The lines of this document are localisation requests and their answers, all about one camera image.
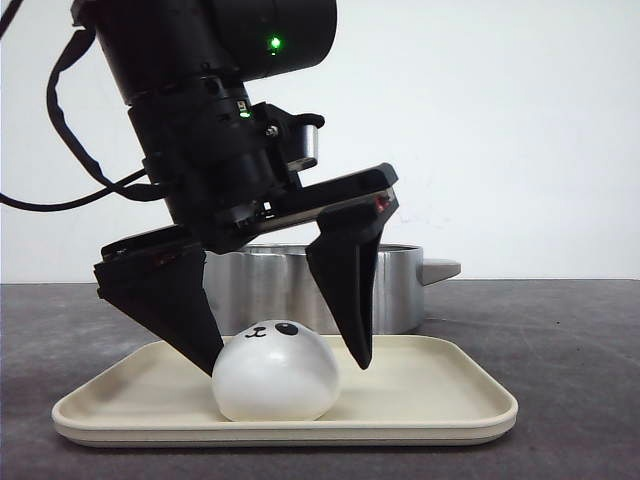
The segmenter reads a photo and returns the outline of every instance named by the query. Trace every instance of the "table surface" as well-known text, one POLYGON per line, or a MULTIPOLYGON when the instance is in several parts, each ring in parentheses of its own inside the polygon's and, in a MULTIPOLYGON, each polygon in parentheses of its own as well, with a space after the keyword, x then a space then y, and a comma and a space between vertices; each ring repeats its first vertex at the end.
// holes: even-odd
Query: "table surface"
POLYGON ((475 447, 91 449, 53 404, 154 340, 94 285, 2 286, 1 477, 640 478, 640 282, 447 281, 416 332, 457 343, 515 395, 475 447))

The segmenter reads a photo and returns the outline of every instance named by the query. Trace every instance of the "white ball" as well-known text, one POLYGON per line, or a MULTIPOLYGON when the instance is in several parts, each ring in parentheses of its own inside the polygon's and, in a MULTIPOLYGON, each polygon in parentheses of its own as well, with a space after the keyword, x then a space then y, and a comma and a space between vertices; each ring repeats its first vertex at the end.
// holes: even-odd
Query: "white ball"
POLYGON ((260 322, 233 337, 212 381, 220 412, 235 421, 315 420, 340 392, 326 340, 287 320, 260 322))

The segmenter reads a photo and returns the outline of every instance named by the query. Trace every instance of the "silver pot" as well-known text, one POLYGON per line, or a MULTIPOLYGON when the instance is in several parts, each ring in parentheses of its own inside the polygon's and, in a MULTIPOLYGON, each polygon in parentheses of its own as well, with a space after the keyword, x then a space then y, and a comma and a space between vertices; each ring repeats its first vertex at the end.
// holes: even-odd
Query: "silver pot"
MULTIPOLYGON (((249 245, 207 254, 203 286, 223 335, 267 319, 294 320, 318 333, 338 329, 316 286, 302 245, 249 245)), ((402 333, 424 317, 422 287, 460 273, 450 260, 425 260, 422 248, 381 245, 373 288, 373 332, 402 333)))

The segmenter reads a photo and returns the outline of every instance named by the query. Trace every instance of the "black cable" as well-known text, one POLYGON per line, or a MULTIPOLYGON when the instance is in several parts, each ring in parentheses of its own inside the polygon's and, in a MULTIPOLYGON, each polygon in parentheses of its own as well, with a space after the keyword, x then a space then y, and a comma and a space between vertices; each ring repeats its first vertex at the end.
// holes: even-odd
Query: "black cable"
POLYGON ((96 32, 91 27, 87 27, 85 30, 76 30, 54 65, 47 84, 47 111, 49 112, 49 118, 62 141, 67 145, 69 150, 71 150, 71 153, 78 159, 87 173, 97 182, 107 187, 110 191, 122 195, 129 200, 139 202, 160 200, 167 196, 168 187, 166 185, 144 185, 137 183, 123 187, 112 183, 111 180, 106 178, 102 173, 100 164, 89 155, 67 125, 64 112, 58 104, 56 86, 60 80, 60 73, 73 66, 82 58, 93 44, 95 37, 96 32))
MULTIPOLYGON (((22 2, 23 0, 11 0, 2 14, 2 18, 0 19, 0 39, 4 36, 9 25, 11 25, 11 22, 16 16, 16 13, 18 13, 22 2)), ((105 188, 77 200, 50 205, 22 202, 0 193, 1 203, 13 208, 32 212, 57 212, 87 205, 88 203, 95 202, 96 200, 114 192, 131 200, 145 202, 159 200, 166 196, 168 187, 144 184, 136 184, 126 187, 129 183, 144 176, 144 170, 139 170, 116 183, 112 183, 102 174, 102 170, 100 169, 98 162, 91 158, 91 156, 86 152, 64 120, 64 112, 58 105, 58 97, 56 93, 56 85, 58 83, 60 73, 72 66, 78 59, 80 59, 80 57, 82 57, 82 55, 84 55, 84 53, 86 53, 93 43, 94 38, 95 31, 82 30, 75 32, 71 41, 60 56, 60 59, 56 62, 53 72, 49 77, 49 84, 47 85, 47 109, 56 131, 62 137, 71 152, 74 153, 78 161, 80 161, 83 167, 85 167, 85 170, 87 170, 94 179, 102 183, 105 188)))
MULTIPOLYGON (((123 178, 117 182, 120 186, 128 185, 129 183, 137 180, 145 175, 144 169, 138 170, 135 173, 132 173, 128 177, 123 178)), ((53 204, 40 204, 40 203, 29 203, 22 202, 20 200, 15 200, 11 197, 7 197, 6 195, 0 193, 0 202, 8 205, 9 207, 17 208, 19 210, 27 210, 29 212, 61 212, 63 210, 71 210, 73 208, 82 207, 83 205, 87 205, 91 202, 95 202, 96 200, 100 200, 103 197, 109 195, 111 190, 108 188, 103 188, 102 190, 92 193, 91 195, 87 195, 86 197, 79 198, 77 200, 72 200, 70 202, 64 203, 53 203, 53 204)))
POLYGON ((9 25, 11 25, 13 17, 18 13, 22 1, 23 0, 11 0, 11 3, 9 3, 9 6, 2 14, 2 19, 0 20, 0 38, 2 38, 9 25))

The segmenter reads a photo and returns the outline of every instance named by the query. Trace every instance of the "white wall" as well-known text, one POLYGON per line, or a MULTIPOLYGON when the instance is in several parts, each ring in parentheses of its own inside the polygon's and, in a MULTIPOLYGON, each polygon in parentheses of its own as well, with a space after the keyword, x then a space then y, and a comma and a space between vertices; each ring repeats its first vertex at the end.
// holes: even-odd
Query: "white wall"
MULTIPOLYGON (((2 191, 92 192, 49 126, 44 89, 70 0, 26 0, 2 55, 2 191)), ((248 85, 254 102, 327 118, 305 181, 391 162, 384 241, 455 258, 467 278, 640 277, 640 2, 342 0, 319 67, 248 85)), ((98 48, 64 75, 70 124, 104 170, 141 150, 98 48)), ((100 247, 169 223, 113 196, 56 214, 2 211, 4 282, 92 281, 100 247)), ((309 242, 302 227, 263 240, 309 242)))

